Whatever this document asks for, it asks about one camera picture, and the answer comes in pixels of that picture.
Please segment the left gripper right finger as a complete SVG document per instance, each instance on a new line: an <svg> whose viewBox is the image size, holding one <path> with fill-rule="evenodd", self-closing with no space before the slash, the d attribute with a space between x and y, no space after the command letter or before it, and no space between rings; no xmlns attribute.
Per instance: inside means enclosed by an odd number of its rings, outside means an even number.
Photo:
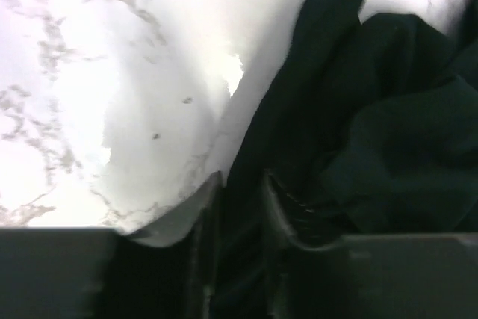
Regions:
<svg viewBox="0 0 478 319"><path fill-rule="evenodd" d="M299 239L272 176L263 181L267 310L273 318L475 318L477 235Z"/></svg>

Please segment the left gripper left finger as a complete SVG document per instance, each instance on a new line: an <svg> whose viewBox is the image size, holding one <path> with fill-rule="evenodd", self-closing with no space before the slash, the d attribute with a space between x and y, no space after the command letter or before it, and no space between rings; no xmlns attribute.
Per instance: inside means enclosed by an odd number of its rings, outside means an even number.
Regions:
<svg viewBox="0 0 478 319"><path fill-rule="evenodd" d="M219 246L220 173L147 226L3 229L3 318L207 318Z"/></svg>

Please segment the black t-shirt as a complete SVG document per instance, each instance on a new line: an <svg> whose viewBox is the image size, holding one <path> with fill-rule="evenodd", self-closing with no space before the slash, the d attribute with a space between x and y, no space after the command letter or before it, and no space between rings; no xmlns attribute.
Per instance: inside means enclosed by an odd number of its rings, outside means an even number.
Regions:
<svg viewBox="0 0 478 319"><path fill-rule="evenodd" d="M305 0L227 178L213 318L267 318L260 188L301 241L477 230L477 0L456 38Z"/></svg>

